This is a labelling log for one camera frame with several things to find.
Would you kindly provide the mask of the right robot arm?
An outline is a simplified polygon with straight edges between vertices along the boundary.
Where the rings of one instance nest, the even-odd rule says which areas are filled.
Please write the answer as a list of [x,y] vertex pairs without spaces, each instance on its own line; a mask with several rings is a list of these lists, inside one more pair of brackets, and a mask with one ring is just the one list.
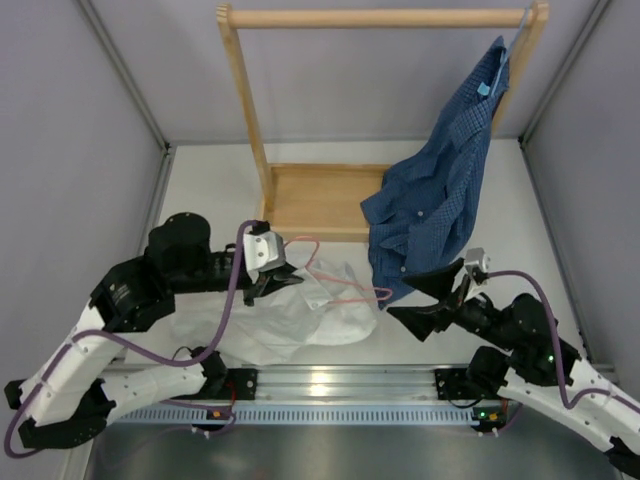
[[475,399],[501,397],[529,407],[569,428],[602,452],[620,472],[639,476],[639,403],[562,340],[539,283],[506,307],[494,306],[484,289],[494,278],[481,248],[439,270],[411,275],[404,283],[436,299],[430,306],[390,307],[388,313],[415,338],[456,325],[484,340],[446,399],[468,392]]

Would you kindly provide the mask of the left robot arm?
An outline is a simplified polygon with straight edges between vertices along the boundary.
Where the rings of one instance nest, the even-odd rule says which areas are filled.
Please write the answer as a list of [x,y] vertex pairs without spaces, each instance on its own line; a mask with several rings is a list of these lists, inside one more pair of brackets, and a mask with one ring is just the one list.
[[171,357],[145,348],[143,337],[175,312],[180,295],[241,294],[252,305],[301,277],[266,221],[243,222],[221,251],[210,239],[204,217],[178,213],[149,232],[141,255],[107,272],[50,359],[31,377],[5,386],[14,413],[4,437],[7,456],[73,449],[138,409],[213,399],[228,388],[220,334]]

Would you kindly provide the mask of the white shirt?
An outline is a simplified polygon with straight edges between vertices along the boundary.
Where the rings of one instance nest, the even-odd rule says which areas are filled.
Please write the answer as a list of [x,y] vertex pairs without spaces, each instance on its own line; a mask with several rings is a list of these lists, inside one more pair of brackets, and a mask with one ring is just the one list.
[[273,365],[289,361],[304,347],[336,347],[367,339],[378,324],[377,292],[359,284],[346,262],[332,263],[295,247],[289,263],[304,281],[251,306],[234,296],[216,351],[237,364]]

